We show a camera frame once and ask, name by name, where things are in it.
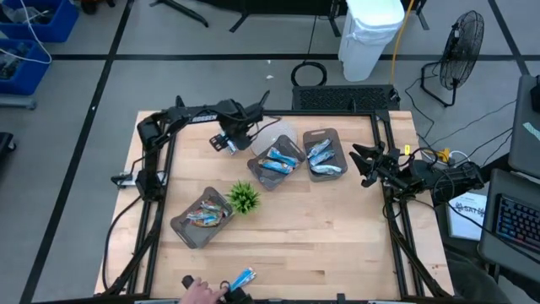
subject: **human hand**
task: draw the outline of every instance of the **human hand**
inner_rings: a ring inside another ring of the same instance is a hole
[[[201,278],[196,278],[189,286],[181,299],[182,304],[216,304],[220,297],[227,292],[227,287],[218,291],[208,288],[208,282],[202,282]]]

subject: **keyboard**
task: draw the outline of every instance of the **keyboard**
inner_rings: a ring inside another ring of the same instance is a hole
[[[501,195],[496,234],[540,253],[540,210]]]

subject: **white container lid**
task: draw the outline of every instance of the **white container lid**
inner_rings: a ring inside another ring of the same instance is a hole
[[[366,29],[399,28],[405,17],[400,0],[347,0],[347,5],[353,19]]]

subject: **yellow cable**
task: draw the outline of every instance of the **yellow cable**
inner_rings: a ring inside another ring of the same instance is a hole
[[[403,30],[405,30],[405,26],[407,25],[408,16],[411,13],[411,10],[413,9],[414,0],[410,0],[410,3],[408,4],[407,13],[405,14],[405,20],[403,20],[402,28],[399,30],[399,33],[397,34],[397,40],[396,40],[396,46],[394,47],[394,56],[391,58],[391,77],[390,77],[390,84],[394,84],[394,73],[396,71],[396,56],[397,56],[397,49],[399,49],[399,42],[402,39],[402,33]]]

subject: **gray floor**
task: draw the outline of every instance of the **gray floor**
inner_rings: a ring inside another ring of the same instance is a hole
[[[126,0],[115,8],[105,5],[95,16],[80,16],[69,40],[47,44],[53,54],[106,54],[120,22]],[[187,0],[179,2],[195,9],[210,22],[205,29],[163,5],[151,8],[136,1],[123,34],[118,54],[274,54],[305,53],[312,17],[251,16],[234,34],[228,28],[239,14],[217,10]],[[537,0],[497,0],[521,54],[540,54],[534,12]],[[412,17],[402,38],[400,54],[440,55],[450,25],[462,13],[475,9],[485,20],[482,54],[511,55],[488,0],[430,0],[424,15],[431,30],[424,31]],[[343,17],[337,20],[341,27]],[[327,21],[317,20],[312,53],[337,53],[339,38]],[[393,42],[384,53],[392,53]],[[343,77],[341,63],[320,61],[328,70],[327,84],[350,84]],[[91,296],[98,274],[106,230],[111,222],[117,190],[109,177],[122,170],[135,115],[141,110],[171,106],[176,95],[188,105],[212,104],[234,98],[247,105],[271,90],[267,107],[289,109],[292,99],[290,71],[295,60],[252,61],[115,61],[111,67],[100,106],[84,150],[67,205],[40,278],[34,301],[53,301]],[[399,61],[396,87],[402,109],[412,110],[403,92],[419,76],[426,62]],[[527,62],[531,74],[540,73],[540,62]],[[4,248],[0,251],[0,294],[3,303],[19,302],[43,232],[56,202],[78,140],[84,118],[95,92],[104,62],[56,61],[35,93],[35,111],[1,109],[0,130],[16,135],[19,148],[3,167],[0,176],[0,228]],[[390,62],[379,62],[369,79],[361,84],[386,84]],[[443,109],[418,85],[409,92],[417,106],[436,123],[428,136],[433,142],[473,119],[516,98],[520,70],[515,61],[478,62],[470,79],[458,92],[456,106]],[[315,84],[317,71],[299,72],[301,84]],[[428,86],[451,97],[435,79]],[[418,131],[429,127],[425,118],[413,112]],[[474,124],[436,145],[470,153],[488,138],[512,124],[513,105]],[[472,160],[484,163],[503,138],[479,150]],[[508,151],[508,144],[499,151]],[[502,281],[501,286],[515,303],[527,303],[527,296]]]

